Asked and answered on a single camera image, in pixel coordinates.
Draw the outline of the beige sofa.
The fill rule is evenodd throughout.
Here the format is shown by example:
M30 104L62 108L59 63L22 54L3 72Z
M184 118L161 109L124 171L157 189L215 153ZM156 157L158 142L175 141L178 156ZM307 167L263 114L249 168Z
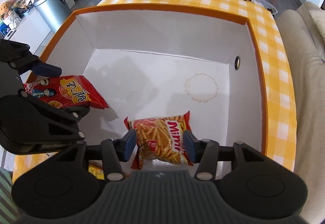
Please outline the beige sofa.
M289 61L296 102L294 172L308 189L300 213L308 223L324 222L324 33L316 25L324 10L309 1L277 19Z

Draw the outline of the plush toy decor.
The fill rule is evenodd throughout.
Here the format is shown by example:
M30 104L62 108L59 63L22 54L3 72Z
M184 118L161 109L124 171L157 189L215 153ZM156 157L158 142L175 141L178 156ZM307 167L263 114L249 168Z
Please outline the plush toy decor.
M11 5L9 2L4 2L0 6L0 18L4 19L8 13L11 11Z

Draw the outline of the red cartoon snack bag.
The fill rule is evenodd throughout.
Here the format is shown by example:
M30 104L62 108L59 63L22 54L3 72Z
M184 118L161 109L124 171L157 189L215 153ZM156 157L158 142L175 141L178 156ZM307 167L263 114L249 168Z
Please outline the red cartoon snack bag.
M105 99L84 76L50 77L25 83L24 88L28 94L57 109L77 106L108 108Z

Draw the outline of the white low tv console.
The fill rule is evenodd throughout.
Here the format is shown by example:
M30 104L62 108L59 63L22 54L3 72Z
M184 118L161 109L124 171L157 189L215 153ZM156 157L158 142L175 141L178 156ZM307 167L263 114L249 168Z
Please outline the white low tv console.
M40 13L33 8L22 18L15 31L5 36L5 39L28 44L30 52L40 55L53 35Z

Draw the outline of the silver pedal trash bin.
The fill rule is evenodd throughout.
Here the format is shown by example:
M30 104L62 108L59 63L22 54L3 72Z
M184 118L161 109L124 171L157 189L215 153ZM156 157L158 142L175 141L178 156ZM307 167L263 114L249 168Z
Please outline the silver pedal trash bin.
M34 0L33 5L53 33L60 29L72 13L65 0Z

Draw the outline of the yellow checkered tablecloth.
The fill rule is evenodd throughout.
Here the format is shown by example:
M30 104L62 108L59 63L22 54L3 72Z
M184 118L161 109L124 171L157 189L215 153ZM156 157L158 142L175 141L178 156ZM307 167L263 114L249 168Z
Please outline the yellow checkered tablecloth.
M40 57L107 101L79 124L90 145L122 137L125 119L189 113L197 138L244 142L294 168L293 80L275 20L258 5L102 0L74 11Z

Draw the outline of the white cushion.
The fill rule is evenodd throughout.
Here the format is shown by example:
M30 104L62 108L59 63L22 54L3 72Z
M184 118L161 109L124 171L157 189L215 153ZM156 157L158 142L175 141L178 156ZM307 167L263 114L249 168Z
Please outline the white cushion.
M325 42L325 11L324 10L309 10L309 14L316 25L323 41Z

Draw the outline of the striped green blanket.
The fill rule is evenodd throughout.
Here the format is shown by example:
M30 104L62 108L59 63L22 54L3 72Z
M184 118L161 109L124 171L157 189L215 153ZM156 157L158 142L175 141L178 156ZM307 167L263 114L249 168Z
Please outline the striped green blanket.
M11 196L12 186L12 173L1 167L0 221L3 224L15 223L15 221L20 217L20 212Z

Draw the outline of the Mimi fries snack bag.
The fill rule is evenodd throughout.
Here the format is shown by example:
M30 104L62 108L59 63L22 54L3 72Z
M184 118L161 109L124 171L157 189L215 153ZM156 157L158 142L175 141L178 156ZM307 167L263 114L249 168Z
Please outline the Mimi fries snack bag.
M175 165L192 166L183 145L183 133L191 130L190 112L169 117L151 117L139 120L125 118L127 129L137 135L137 153L131 168L141 170L146 161L160 160Z

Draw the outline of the orange cardboard box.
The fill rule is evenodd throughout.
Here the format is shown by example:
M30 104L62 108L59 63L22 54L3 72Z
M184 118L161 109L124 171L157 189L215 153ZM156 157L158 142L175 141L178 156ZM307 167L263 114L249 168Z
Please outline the orange cardboard box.
M98 6L73 14L41 55L84 76L108 108L79 123L89 145L126 132L124 120L190 112L198 139L266 151L267 96L253 21L170 4Z

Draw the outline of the floor basket with bag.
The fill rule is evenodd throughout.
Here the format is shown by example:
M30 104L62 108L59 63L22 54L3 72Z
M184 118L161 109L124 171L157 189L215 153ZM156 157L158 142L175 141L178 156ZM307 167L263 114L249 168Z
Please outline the floor basket with bag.
M266 10L268 10L273 16L278 13L278 10L275 6L273 6L271 3L267 2L266 0L243 0L243 1L249 1L251 3L257 4Z

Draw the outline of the yellow biscuit packet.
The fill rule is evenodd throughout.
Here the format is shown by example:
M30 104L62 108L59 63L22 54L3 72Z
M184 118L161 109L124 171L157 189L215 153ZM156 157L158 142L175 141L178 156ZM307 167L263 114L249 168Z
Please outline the yellow biscuit packet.
M105 180L107 178L104 174L102 165L96 161L89 161L88 171L98 180Z

